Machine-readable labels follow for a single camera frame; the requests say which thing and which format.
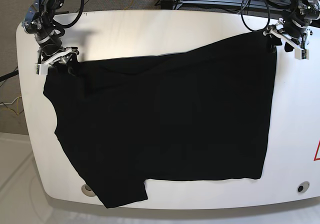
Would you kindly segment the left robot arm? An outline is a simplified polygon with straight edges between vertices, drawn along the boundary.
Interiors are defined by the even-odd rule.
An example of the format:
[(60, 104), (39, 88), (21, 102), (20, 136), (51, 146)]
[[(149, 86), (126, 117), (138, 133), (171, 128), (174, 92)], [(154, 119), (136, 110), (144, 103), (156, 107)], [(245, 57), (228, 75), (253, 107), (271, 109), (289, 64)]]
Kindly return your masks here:
[[(286, 5), (279, 5), (270, 0), (262, 0), (267, 11), (267, 23), (264, 28), (257, 29), (256, 32), (262, 32), (271, 42), (271, 48), (280, 46), (285, 42), (284, 50), (294, 52), (298, 60), (307, 60), (309, 58), (308, 45), (309, 39), (313, 34), (309, 26), (313, 21), (320, 19), (320, 0), (289, 0)], [(244, 20), (244, 4), (242, 0), (240, 5), (240, 16)], [(282, 10), (281, 18), (275, 24), (270, 24), (270, 7)]]

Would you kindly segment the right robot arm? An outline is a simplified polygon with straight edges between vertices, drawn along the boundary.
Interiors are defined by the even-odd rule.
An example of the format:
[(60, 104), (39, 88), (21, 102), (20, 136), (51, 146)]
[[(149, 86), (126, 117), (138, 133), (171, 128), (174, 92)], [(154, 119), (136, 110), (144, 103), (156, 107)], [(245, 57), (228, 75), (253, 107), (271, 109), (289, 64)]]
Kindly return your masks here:
[(22, 22), (27, 34), (34, 35), (39, 45), (37, 52), (36, 74), (47, 75), (49, 69), (66, 70), (75, 75), (74, 67), (78, 63), (77, 47), (63, 47), (61, 37), (65, 30), (73, 27), (80, 19), (85, 0), (80, 0), (80, 8), (75, 19), (69, 24), (54, 20), (56, 12), (64, 5), (65, 0), (35, 0), (29, 7)]

